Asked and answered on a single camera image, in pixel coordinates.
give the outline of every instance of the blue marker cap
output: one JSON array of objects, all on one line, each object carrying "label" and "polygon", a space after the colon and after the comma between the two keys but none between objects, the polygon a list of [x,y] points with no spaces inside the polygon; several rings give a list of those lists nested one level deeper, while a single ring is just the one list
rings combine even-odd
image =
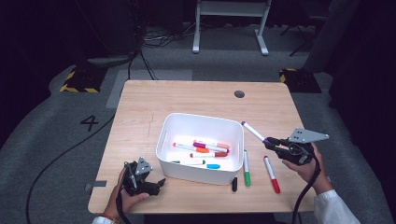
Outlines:
[{"label": "blue marker cap", "polygon": [[206,166],[206,168],[207,168],[207,169],[214,169],[214,170],[217,170],[217,169],[220,168],[220,165],[218,165],[218,164],[208,164],[208,165]]}]

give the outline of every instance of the person's arm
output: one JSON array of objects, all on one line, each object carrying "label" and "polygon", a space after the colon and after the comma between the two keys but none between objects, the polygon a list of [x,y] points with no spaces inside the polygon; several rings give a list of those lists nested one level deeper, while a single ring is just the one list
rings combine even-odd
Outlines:
[{"label": "person's arm", "polygon": [[[116,187],[114,187],[113,191],[111,191],[110,198],[108,199],[108,203],[106,206],[105,211],[99,215],[99,217],[96,217],[92,224],[114,224],[114,223],[120,223],[120,215],[119,212],[117,211],[117,205],[116,205],[116,199],[117,195],[119,193],[119,188],[120,188],[120,182],[122,180],[122,176],[125,172],[125,169],[123,169],[120,172],[119,176],[119,182]],[[144,200],[146,200],[149,197],[149,194],[147,193],[141,193],[138,195],[130,196],[125,189],[121,191],[121,197],[122,197],[122,211],[126,214],[129,211],[131,211],[132,207],[140,203]]]},{"label": "person's arm", "polygon": [[[313,184],[317,196],[315,197],[314,216],[317,223],[359,223],[344,201],[338,196],[332,187],[332,183],[327,179],[324,170],[324,162],[318,148],[312,144],[316,157],[320,165],[320,174]],[[282,161],[289,169],[308,182],[315,171],[315,160],[306,165],[298,166],[289,161]]]}]

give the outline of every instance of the white plastic bin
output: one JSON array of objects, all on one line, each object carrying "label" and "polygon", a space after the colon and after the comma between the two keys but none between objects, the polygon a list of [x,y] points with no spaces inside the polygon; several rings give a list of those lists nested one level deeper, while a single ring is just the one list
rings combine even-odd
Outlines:
[{"label": "white plastic bin", "polygon": [[[192,146],[194,141],[218,142],[230,146],[226,157],[202,158],[204,165],[184,165],[172,161],[191,158],[190,151],[174,147],[174,143]],[[167,176],[215,185],[229,185],[243,165],[244,132],[239,122],[207,116],[170,114],[161,131],[157,157]],[[208,169],[207,164],[218,164],[219,169]]]}]

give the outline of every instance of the person's right hand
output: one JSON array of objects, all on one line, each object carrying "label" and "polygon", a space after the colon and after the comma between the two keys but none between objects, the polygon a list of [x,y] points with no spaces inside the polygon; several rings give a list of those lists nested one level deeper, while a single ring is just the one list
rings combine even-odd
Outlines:
[{"label": "person's right hand", "polygon": [[[322,159],[322,156],[320,152],[318,151],[317,145],[315,143],[311,143],[312,147],[314,148],[314,153],[315,156],[317,157],[320,165],[320,174],[315,181],[314,185],[312,186],[317,194],[323,193],[325,191],[331,190],[332,189],[332,184],[329,182],[326,176],[326,172],[324,170],[324,161]],[[312,175],[315,172],[315,165],[316,161],[311,160],[308,164],[305,165],[296,165],[290,161],[283,160],[283,164],[285,164],[289,169],[292,171],[297,172],[297,174],[305,181],[309,182],[309,180],[312,178]]]}]

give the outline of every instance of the gray carpet floor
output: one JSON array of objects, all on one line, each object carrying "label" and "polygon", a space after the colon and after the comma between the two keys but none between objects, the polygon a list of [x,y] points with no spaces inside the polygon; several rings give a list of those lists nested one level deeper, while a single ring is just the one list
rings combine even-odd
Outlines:
[{"label": "gray carpet floor", "polygon": [[[169,79],[279,82],[279,69],[303,66],[310,46],[293,57],[288,56],[303,41],[296,30],[290,29],[281,36],[285,27],[266,28],[264,40],[269,55],[262,56],[253,36],[255,28],[257,26],[251,25],[243,29],[206,30],[201,34],[198,54],[191,52],[192,35],[166,47],[143,48],[143,53],[150,67],[159,74],[190,71],[185,77],[162,77]],[[111,118],[116,113],[117,103],[109,105],[109,99],[114,97],[114,88],[123,82],[118,75],[125,73],[127,64],[108,69],[99,93],[60,92],[72,68],[73,64],[51,81],[51,97],[21,121],[0,150],[1,224],[26,223],[26,199],[35,177],[67,149],[98,132],[48,167],[35,183],[29,204],[32,223],[91,223],[95,217],[87,208],[90,191],[86,185],[96,178]],[[144,70],[142,59],[135,58],[131,66],[132,79],[148,79],[149,73],[143,77]],[[332,77],[325,73],[315,77],[323,93],[292,93],[291,96],[304,127],[331,137],[318,142],[318,146],[335,189],[361,223],[393,223],[379,181],[359,149],[351,143],[337,111],[328,107]],[[88,125],[80,122],[90,116],[95,116],[98,124],[89,132]],[[304,223],[314,223],[313,213],[302,213],[302,217]],[[142,215],[129,218],[135,224],[143,223]],[[290,222],[291,214],[277,213],[276,220]]]}]

